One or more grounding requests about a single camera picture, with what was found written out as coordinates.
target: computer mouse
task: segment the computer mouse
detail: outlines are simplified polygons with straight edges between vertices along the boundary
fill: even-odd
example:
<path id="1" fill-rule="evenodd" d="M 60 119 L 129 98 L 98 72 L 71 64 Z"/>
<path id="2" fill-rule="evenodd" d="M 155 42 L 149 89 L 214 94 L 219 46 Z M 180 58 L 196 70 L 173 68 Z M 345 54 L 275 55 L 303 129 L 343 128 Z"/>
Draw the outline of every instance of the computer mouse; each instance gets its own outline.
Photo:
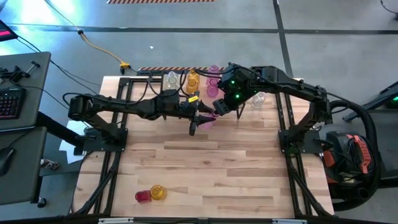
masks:
<path id="1" fill-rule="evenodd" d="M 0 176 L 7 174 L 10 169 L 12 157 L 15 154 L 15 149 L 5 147 L 0 149 Z"/>

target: yellow cable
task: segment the yellow cable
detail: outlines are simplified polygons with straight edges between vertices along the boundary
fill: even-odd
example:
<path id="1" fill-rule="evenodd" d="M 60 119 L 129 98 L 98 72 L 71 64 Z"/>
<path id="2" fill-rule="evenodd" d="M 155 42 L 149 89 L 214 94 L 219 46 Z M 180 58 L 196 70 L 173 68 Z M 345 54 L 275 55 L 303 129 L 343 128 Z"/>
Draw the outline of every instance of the yellow cable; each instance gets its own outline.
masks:
<path id="1" fill-rule="evenodd" d="M 77 27 L 72 21 L 70 21 L 68 18 L 66 18 L 65 16 L 63 16 L 62 13 L 61 13 L 60 11 L 58 11 L 54 6 L 52 6 L 49 2 L 47 2 L 47 1 L 45 0 L 45 3 L 47 3 L 51 8 L 53 8 L 57 13 L 59 13 L 64 19 L 66 19 L 68 22 L 70 22 L 70 23 L 76 28 L 77 31 L 81 30 L 81 29 L 79 29 L 79 27 Z M 105 53 L 107 53 L 107 54 L 110 54 L 110 55 L 113 56 L 114 58 L 118 59 L 118 60 L 120 61 L 120 64 L 121 64 L 121 65 L 122 65 L 122 64 L 128 65 L 128 63 L 123 62 L 123 61 L 122 61 L 119 57 L 117 57 L 115 54 L 112 54 L 111 52 L 108 52 L 107 50 L 104 50 L 104 49 L 102 49 L 101 47 L 97 47 L 97 46 L 95 46 L 94 44 L 90 43 L 90 41 L 88 41 L 88 39 L 87 39 L 87 37 L 86 37 L 86 35 L 85 35 L 84 33 L 81 33 L 80 35 L 83 37 L 83 39 L 86 41 L 86 43 L 87 43 L 88 45 L 90 45 L 90 46 L 94 47 L 95 49 L 98 49 L 98 50 L 100 50 L 100 51 L 102 51 L 102 52 L 105 52 Z"/>
<path id="2" fill-rule="evenodd" d="M 83 39 L 87 42 L 88 45 L 94 47 L 95 49 L 98 49 L 98 50 L 100 50 L 100 51 L 103 51 L 103 52 L 105 52 L 105 53 L 108 53 L 108 54 L 112 55 L 114 58 L 118 59 L 118 60 L 120 61 L 121 64 L 125 63 L 125 62 L 123 62 L 120 58 L 118 58 L 116 55 L 112 54 L 111 52 L 108 52 L 107 50 L 102 49 L 101 47 L 97 47 L 97 46 L 93 45 L 92 43 L 90 43 L 90 41 L 88 41 L 88 39 L 87 39 L 87 37 L 86 37 L 85 34 L 80 34 L 80 35 L 81 35 L 81 36 L 83 37 Z"/>

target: black keyboard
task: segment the black keyboard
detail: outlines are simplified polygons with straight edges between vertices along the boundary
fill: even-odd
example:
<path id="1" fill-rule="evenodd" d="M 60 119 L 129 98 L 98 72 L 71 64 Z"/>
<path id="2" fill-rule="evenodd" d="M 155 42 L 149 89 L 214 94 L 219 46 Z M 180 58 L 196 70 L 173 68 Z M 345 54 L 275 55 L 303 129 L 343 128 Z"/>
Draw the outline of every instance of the black keyboard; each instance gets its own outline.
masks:
<path id="1" fill-rule="evenodd" d="M 18 119 L 26 89 L 11 87 L 0 89 L 0 120 Z"/>

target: wooden table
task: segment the wooden table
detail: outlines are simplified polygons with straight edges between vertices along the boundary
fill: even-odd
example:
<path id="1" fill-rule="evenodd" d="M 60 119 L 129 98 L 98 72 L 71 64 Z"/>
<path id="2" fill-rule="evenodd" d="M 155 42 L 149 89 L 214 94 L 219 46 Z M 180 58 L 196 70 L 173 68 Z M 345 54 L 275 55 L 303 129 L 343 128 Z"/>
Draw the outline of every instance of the wooden table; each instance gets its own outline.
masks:
<path id="1" fill-rule="evenodd" d="M 212 106 L 215 99 L 207 97 L 205 77 L 202 78 L 200 98 Z M 119 79 L 104 77 L 101 94 L 115 97 Z M 133 100 L 141 97 L 144 86 L 135 84 Z M 160 89 L 159 84 L 154 83 L 154 87 Z M 154 96 L 148 88 L 145 98 Z M 308 110 L 308 102 L 292 97 L 292 105 L 299 121 Z M 111 121 L 112 113 L 100 115 Z M 171 117 L 166 121 L 148 121 L 129 115 L 129 138 L 119 166 L 113 217 L 294 217 L 285 158 L 279 151 L 280 128 L 274 95 L 267 95 L 261 110 L 253 108 L 249 100 L 240 120 L 236 113 L 227 114 L 209 130 L 198 128 L 195 136 L 188 135 L 189 124 L 188 120 Z M 92 153 L 83 163 L 75 191 L 75 209 L 97 187 L 103 156 L 103 152 Z M 333 213 L 320 159 L 305 154 L 303 164 L 309 189 L 326 211 Z M 167 198 L 138 204 L 135 193 L 155 184 L 167 188 Z M 300 190 L 298 196 L 305 212 Z"/>

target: warning tape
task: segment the warning tape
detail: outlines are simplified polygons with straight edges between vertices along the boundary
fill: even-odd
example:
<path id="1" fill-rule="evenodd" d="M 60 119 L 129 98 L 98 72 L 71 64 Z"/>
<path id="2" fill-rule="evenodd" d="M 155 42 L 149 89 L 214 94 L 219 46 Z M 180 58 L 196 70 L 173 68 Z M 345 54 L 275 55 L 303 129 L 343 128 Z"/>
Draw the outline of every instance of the warning tape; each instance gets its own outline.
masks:
<path id="1" fill-rule="evenodd" d="M 216 0 L 108 0 L 108 4 L 214 2 Z"/>
<path id="2" fill-rule="evenodd" d="M 141 67 L 138 68 L 139 71 L 182 71 L 182 70 L 192 70 L 192 69 L 197 69 L 197 70 L 203 70 L 207 71 L 209 70 L 210 67 Z"/>

